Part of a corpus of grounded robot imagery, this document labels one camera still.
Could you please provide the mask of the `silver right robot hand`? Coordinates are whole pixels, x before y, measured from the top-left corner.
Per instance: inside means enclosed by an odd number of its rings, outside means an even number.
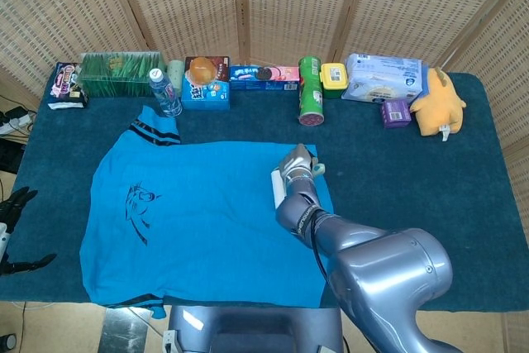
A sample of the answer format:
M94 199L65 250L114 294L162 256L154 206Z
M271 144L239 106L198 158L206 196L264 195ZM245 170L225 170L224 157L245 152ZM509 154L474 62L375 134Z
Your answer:
M278 170L282 180L290 184L295 179L313 179L323 174L325 165L304 144L297 144L279 163Z

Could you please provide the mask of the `black and silver left hand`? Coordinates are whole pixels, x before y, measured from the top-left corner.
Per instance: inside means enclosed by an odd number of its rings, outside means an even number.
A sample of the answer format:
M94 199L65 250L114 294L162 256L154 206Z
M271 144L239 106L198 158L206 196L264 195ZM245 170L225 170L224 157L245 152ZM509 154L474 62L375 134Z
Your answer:
M46 267L57 256L49 254L35 262L10 262L7 247L20 219L23 208L38 194L37 190L23 187L1 202L1 275L31 272Z

